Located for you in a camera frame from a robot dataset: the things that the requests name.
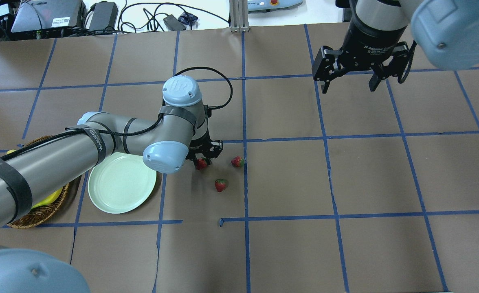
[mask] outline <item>white floor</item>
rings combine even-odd
[[[84,0],[87,9],[100,0]],[[140,2],[141,0],[114,0],[117,4],[119,11],[122,10],[125,3],[132,5]],[[204,9],[215,13],[225,19],[229,18],[229,0],[172,0],[177,4],[189,5],[197,8]],[[131,22],[137,28],[144,25],[147,21],[146,15],[143,12],[143,8],[154,12],[156,4],[148,5],[136,5],[126,9],[122,20],[124,22]],[[198,22],[193,29],[211,29],[211,28],[226,28],[228,24],[223,20],[204,13],[195,9],[186,9],[188,12],[193,13],[198,17]],[[158,12],[168,13],[174,15],[176,18],[180,16],[182,10],[174,5],[163,5],[158,9]],[[271,12],[255,12],[249,13],[249,25],[250,26],[284,26],[290,24],[319,24],[329,22],[342,22],[342,9],[337,8],[335,0],[303,0],[303,3],[297,7],[288,9],[275,9]]]

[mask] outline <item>white label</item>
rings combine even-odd
[[[70,17],[53,18],[52,28],[59,28],[61,26],[68,26],[70,24]]]

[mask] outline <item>light green plate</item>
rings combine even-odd
[[[94,167],[87,190],[93,204],[110,214],[121,214],[140,206],[151,194],[156,171],[141,156],[114,153]]]

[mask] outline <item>red strawberry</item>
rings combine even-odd
[[[216,179],[216,181],[214,181],[214,186],[218,192],[224,191],[228,185],[229,182],[226,179]]]
[[[196,161],[195,167],[196,170],[205,169],[208,165],[210,165],[210,160],[208,158],[199,158]]]
[[[245,159],[242,158],[241,156],[237,156],[234,159],[232,159],[231,163],[234,167],[240,168],[245,165]]]

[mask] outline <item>robotic arm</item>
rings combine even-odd
[[[460,70],[479,63],[479,0],[337,0],[336,5],[350,7],[352,19],[342,47],[322,46],[314,60],[312,75],[325,82],[323,93],[348,72],[372,70],[370,91],[390,76],[403,83],[417,42],[438,68]],[[411,48],[399,42],[408,23],[415,39]]]
[[[221,141],[212,141],[198,84],[179,75],[163,86],[164,105],[156,123],[106,112],[85,113],[66,132],[0,158],[0,227],[19,219],[60,186],[114,152],[142,155],[153,170],[171,174],[196,154],[216,158]],[[61,166],[58,173],[46,172]]]

